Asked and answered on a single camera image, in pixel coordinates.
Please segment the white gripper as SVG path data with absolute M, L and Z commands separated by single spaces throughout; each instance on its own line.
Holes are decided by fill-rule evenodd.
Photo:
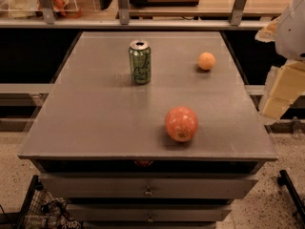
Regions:
M 305 60 L 305 0 L 293 0 L 254 39 L 274 42 L 276 52 L 290 59 L 280 68 L 271 67 L 259 102 L 260 115 L 276 121 L 305 92 L 305 63 L 300 62 Z

